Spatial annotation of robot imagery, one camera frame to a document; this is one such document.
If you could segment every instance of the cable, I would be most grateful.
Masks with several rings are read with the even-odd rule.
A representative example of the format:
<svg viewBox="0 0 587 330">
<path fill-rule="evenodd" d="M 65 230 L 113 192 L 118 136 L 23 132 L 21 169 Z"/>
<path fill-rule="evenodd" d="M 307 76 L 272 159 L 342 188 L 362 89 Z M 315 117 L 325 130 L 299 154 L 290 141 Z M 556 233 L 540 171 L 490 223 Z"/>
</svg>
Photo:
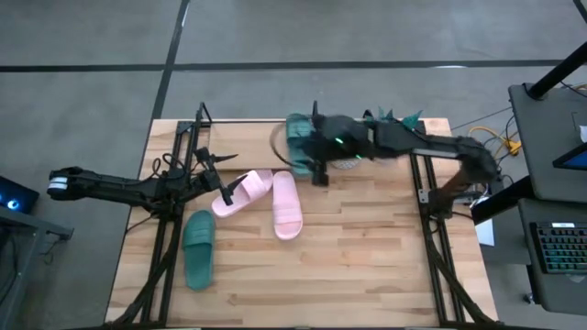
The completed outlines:
<svg viewBox="0 0 587 330">
<path fill-rule="evenodd" d="M 503 140 L 502 145 L 495 151 L 495 153 L 493 154 L 493 158 L 494 159 L 498 159 L 497 155 L 499 155 L 499 152 L 504 148 L 507 147 L 507 154 L 506 155 L 512 155 L 512 156 L 516 156 L 517 155 L 517 151 L 519 149 L 522 148 L 522 144 L 521 142 L 513 142 L 512 138 L 515 137 L 518 134 L 518 131 L 514 132 L 514 134 L 512 134 L 512 136 L 509 135 L 509 129 L 508 127 L 511 126 L 513 124 L 513 120 L 514 116 L 512 115 L 510 117 L 510 119 L 507 121 L 507 124 L 505 125 L 505 139 Z"/>
<path fill-rule="evenodd" d="M 45 265 L 49 266 L 50 264 L 53 263 L 53 252 L 51 252 L 51 251 L 53 250 L 53 248 L 55 248 L 56 245 L 63 243 L 63 242 L 64 242 L 64 240 L 62 240 L 62 239 L 56 239 L 53 241 L 53 243 L 47 249 L 47 251 L 39 253 L 40 256 L 43 256 L 43 262 L 45 263 Z"/>
<path fill-rule="evenodd" d="M 497 161 L 497 170 L 499 172 L 502 171 L 502 167 L 500 166 L 500 164 L 502 163 L 502 161 L 504 161 L 506 158 L 508 158 L 509 156 L 511 156 L 509 153 L 505 154 L 505 156 L 501 157 L 500 159 L 496 159 L 495 161 Z"/>
<path fill-rule="evenodd" d="M 581 93 L 579 91 L 577 91 L 576 89 L 574 89 L 571 85 L 566 84 L 565 82 L 561 81 L 560 84 L 562 84 L 563 86 L 567 87 L 568 89 L 572 90 L 573 92 L 575 92 L 576 94 L 579 94 L 582 97 L 587 97 L 586 94 Z"/>
<path fill-rule="evenodd" d="M 453 213 L 454 215 L 460 215 L 460 216 L 468 217 L 470 220 L 472 220 L 472 219 L 473 219 L 473 217 L 472 217 L 472 216 L 470 216 L 470 215 L 468 215 L 468 214 L 464 214 L 464 213 L 457 212 L 457 211 L 452 211 L 452 213 Z"/>
<path fill-rule="evenodd" d="M 275 147 L 275 138 L 277 137 L 277 133 L 279 133 L 281 130 L 283 130 L 283 128 L 285 127 L 285 123 L 280 123 L 279 125 L 275 126 L 273 128 L 273 130 L 271 131 L 271 135 L 269 136 L 269 144 L 271 145 L 271 150 L 273 150 L 273 154 L 275 154 L 275 156 L 277 156 L 277 158 L 279 160 L 281 160 L 282 162 L 284 162 L 286 165 L 289 165 L 293 168 L 297 168 L 297 169 L 306 169 L 306 166 L 300 165 L 300 164 L 294 164 L 290 161 L 288 161 L 287 159 L 285 159 L 280 153 L 279 151 L 277 151 L 277 148 Z"/>
<path fill-rule="evenodd" d="M 189 175 L 191 175 L 194 170 L 195 170 L 195 166 L 193 169 L 191 169 L 190 171 L 187 170 L 186 166 L 183 164 L 183 162 L 181 160 L 179 160 L 177 157 L 173 156 L 171 153 L 166 152 L 163 155 L 161 155 L 161 158 L 156 158 L 152 163 L 151 163 L 151 169 L 152 169 L 152 173 L 150 174 L 150 176 L 148 176 L 147 178 L 140 180 L 140 181 L 136 181 L 136 182 L 130 182 L 130 183 L 124 183 L 125 186 L 135 186 L 135 185 L 139 185 L 141 183 L 145 183 L 148 180 L 157 177 L 160 178 L 161 177 L 161 173 L 159 172 L 159 170 L 161 169 L 161 159 L 163 159 L 163 162 L 165 162 L 167 165 L 169 165 L 170 167 L 172 166 L 172 161 L 175 160 L 181 167 L 181 169 L 183 170 L 181 175 L 178 176 L 169 176 L 167 177 L 167 179 L 170 180 L 175 180 L 175 179 L 181 179 L 183 178 L 185 175 L 187 175 L 189 173 Z M 113 183 L 113 184 L 120 184 L 120 182 L 118 181 L 109 181 L 109 180 L 105 180 L 104 176 L 98 174 L 98 173 L 94 173 L 92 172 L 93 175 L 95 175 L 96 179 L 90 179 L 90 178 L 85 178 L 86 180 L 90 180 L 90 181 L 94 181 L 94 182 L 108 182 L 108 183 Z"/>
<path fill-rule="evenodd" d="M 0 290 L 0 292 L 4 292 L 4 294 L 2 294 L 2 298 L 0 298 L 0 306 L 2 306 L 2 304 L 4 303 L 4 300 L 6 299 L 6 297 L 8 296 L 8 294 L 10 293 L 10 290 L 12 290 L 12 286 L 15 284 L 15 281 L 17 280 L 17 274 L 18 274 L 18 251 L 17 251 L 17 242 L 15 241 L 15 237 L 14 237 L 14 233 L 10 232 L 10 241 L 12 243 L 12 267 L 13 267 L 13 274 L 12 274 L 12 279 L 8 280 L 3 286 L 2 286 L 2 290 Z"/>
<path fill-rule="evenodd" d="M 461 128 L 461 127 L 465 127 L 466 125 L 470 125 L 470 124 L 472 124 L 472 123 L 476 123 L 476 122 L 478 122 L 478 121 L 480 121 L 480 120 L 483 120 L 483 119 L 485 119 L 485 118 L 489 118 L 490 116 L 495 116 L 495 115 L 497 115 L 497 114 L 501 114 L 502 112 L 504 112 L 504 111 L 507 111 L 507 110 L 509 110 L 509 109 L 511 109 L 511 108 L 512 108 L 511 106 L 508 106 L 508 107 L 506 107 L 506 108 L 504 108 L 504 109 L 502 109 L 502 110 L 498 110 L 498 111 L 496 111 L 496 112 L 494 112 L 494 113 L 491 113 L 491 114 L 489 114 L 489 115 L 484 115 L 483 117 L 481 117 L 481 118 L 477 118 L 477 119 L 474 119 L 474 120 L 471 120 L 471 121 L 470 121 L 470 122 L 468 122 L 468 123 L 465 123 L 465 124 L 461 124 L 461 125 L 455 126 L 455 127 L 453 127 L 453 128 L 450 130 L 450 131 L 453 131 L 453 130 L 455 130 L 455 129 L 458 129 L 458 128 Z"/>
<path fill-rule="evenodd" d="M 510 182 L 512 182 L 512 184 L 514 184 L 514 179 L 512 179 L 512 177 L 511 177 L 511 176 L 509 176 L 509 175 L 507 175 L 507 174 L 503 174 L 502 176 L 503 176 L 504 178 L 507 178 L 507 179 L 509 179 L 509 180 L 510 180 Z"/>
<path fill-rule="evenodd" d="M 487 133 L 490 133 L 491 135 L 493 135 L 494 138 L 500 138 L 502 141 L 505 141 L 505 138 L 503 138 L 502 136 L 500 136 L 499 134 L 497 134 L 494 130 L 490 129 L 489 127 L 485 127 L 485 126 L 475 126 L 472 127 L 469 130 L 469 134 L 468 136 L 470 137 L 472 135 L 472 133 L 476 130 L 482 130 L 485 131 Z"/>
<path fill-rule="evenodd" d="M 498 139 L 498 137 L 491 137 L 488 140 L 486 140 L 485 142 L 483 142 L 483 147 L 487 149 L 487 144 L 491 141 L 495 141 L 496 139 Z"/>
<path fill-rule="evenodd" d="M 505 133 L 505 128 L 502 130 L 502 132 L 499 134 L 500 136 L 502 136 Z"/>
<path fill-rule="evenodd" d="M 127 231 L 125 232 L 125 235 L 128 234 L 129 231 L 131 231 L 134 227 L 136 226 L 140 226 L 144 223 L 146 223 L 147 221 L 149 221 L 150 219 L 152 219 L 155 216 L 155 214 L 151 214 L 148 218 L 140 220 L 139 222 L 135 223 L 134 225 L 130 226 L 129 228 L 127 228 Z"/>
<path fill-rule="evenodd" d="M 430 222 L 434 222 L 435 224 L 437 224 L 437 227 L 434 228 L 434 230 L 430 231 L 430 235 L 434 235 L 435 233 L 438 232 L 438 220 L 432 217 L 428 217 L 430 219 Z"/>
</svg>

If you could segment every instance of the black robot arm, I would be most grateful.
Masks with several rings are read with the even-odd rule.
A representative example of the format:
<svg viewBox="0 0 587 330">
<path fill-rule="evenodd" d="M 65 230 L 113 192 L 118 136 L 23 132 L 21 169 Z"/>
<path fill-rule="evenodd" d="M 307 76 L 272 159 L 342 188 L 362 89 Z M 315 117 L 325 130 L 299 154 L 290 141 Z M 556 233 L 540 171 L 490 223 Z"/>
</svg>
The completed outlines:
<svg viewBox="0 0 587 330">
<path fill-rule="evenodd" d="M 391 159 L 406 154 L 459 160 L 459 172 L 428 194 L 433 216 L 450 218 L 452 203 L 474 183 L 487 183 L 499 171 L 489 150 L 472 137 L 427 135 L 396 119 L 357 121 L 344 115 L 313 114 L 314 131 L 302 149 L 314 185 L 328 185 L 326 163 L 352 158 Z"/>
<path fill-rule="evenodd" d="M 89 197 L 140 206 L 152 215 L 163 215 L 170 212 L 176 204 L 184 204 L 216 189 L 221 191 L 225 203 L 232 204 L 230 196 L 245 177 L 240 177 L 225 186 L 214 163 L 229 160 L 236 155 L 217 157 L 210 155 L 207 148 L 200 148 L 194 154 L 204 170 L 192 174 L 185 168 L 171 167 L 161 174 L 151 174 L 145 180 L 98 174 L 79 167 L 53 170 L 50 173 L 47 193 L 58 201 L 74 201 Z"/>
</svg>

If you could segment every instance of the wooden table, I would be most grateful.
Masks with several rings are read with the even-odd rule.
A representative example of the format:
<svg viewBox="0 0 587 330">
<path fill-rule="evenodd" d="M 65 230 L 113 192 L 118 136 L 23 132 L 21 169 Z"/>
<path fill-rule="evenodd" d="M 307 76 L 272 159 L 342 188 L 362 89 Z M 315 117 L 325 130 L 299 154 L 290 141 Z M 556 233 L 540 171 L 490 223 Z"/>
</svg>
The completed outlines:
<svg viewBox="0 0 587 330">
<path fill-rule="evenodd" d="M 154 121 L 141 177 L 151 173 L 155 158 L 171 150 L 176 123 Z M 425 119 L 425 123 L 429 134 L 450 134 L 447 119 Z M 231 139 L 238 140 L 243 161 L 236 158 L 223 170 L 223 180 L 229 182 L 249 167 L 282 167 L 267 152 L 266 132 L 275 125 L 215 122 L 200 133 L 198 144 L 216 146 L 211 152 L 224 155 L 234 147 Z M 434 159 L 438 184 L 458 166 L 454 160 Z M 293 241 L 282 242 L 273 234 L 271 193 L 229 218 L 216 220 L 214 284 L 207 290 L 185 286 L 180 250 L 168 326 L 436 325 L 409 158 L 364 159 L 352 170 L 330 168 L 328 173 L 328 188 L 298 181 L 304 228 Z M 188 203 L 184 221 L 192 212 L 209 208 L 217 196 L 212 192 Z M 128 225 L 147 216 L 133 209 Z M 454 216 L 447 226 L 460 282 L 496 319 L 473 222 Z M 147 280 L 156 229 L 153 220 L 127 234 L 107 321 L 124 312 Z M 443 284 L 452 314 L 448 285 Z M 152 317 L 159 311 L 158 294 Z"/>
</svg>

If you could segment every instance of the white label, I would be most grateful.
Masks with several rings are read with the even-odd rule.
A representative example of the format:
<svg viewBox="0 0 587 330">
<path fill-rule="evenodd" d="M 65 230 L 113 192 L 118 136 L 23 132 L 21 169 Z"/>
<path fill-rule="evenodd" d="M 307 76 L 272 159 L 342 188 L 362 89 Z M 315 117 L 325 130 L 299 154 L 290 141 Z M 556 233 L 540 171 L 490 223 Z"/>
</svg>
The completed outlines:
<svg viewBox="0 0 587 330">
<path fill-rule="evenodd" d="M 552 224 L 553 228 L 574 228 L 575 224 L 571 224 L 571 223 L 553 223 Z"/>
<path fill-rule="evenodd" d="M 65 177 L 55 177 L 51 179 L 51 183 L 67 183 L 67 178 Z"/>
<path fill-rule="evenodd" d="M 63 183 L 49 183 L 49 189 L 62 189 L 62 190 L 66 190 L 67 189 L 67 184 L 63 184 Z"/>
</svg>

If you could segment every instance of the pink slide sandal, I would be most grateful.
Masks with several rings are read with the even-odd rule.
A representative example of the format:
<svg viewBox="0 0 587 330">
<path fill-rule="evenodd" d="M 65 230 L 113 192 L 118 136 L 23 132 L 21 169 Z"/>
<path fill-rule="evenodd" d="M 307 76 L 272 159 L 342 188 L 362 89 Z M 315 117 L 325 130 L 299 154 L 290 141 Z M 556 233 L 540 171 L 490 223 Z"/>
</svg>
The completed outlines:
<svg viewBox="0 0 587 330">
<path fill-rule="evenodd" d="M 271 189 L 272 184 L 273 173 L 271 170 L 251 170 L 247 173 L 247 178 L 235 189 L 231 197 L 232 205 L 227 205 L 222 196 L 218 196 L 212 202 L 212 211 L 221 218 L 233 215 L 264 196 Z"/>
<path fill-rule="evenodd" d="M 302 231 L 302 206 L 294 176 L 284 170 L 273 176 L 273 225 L 282 240 L 293 239 Z"/>
</svg>

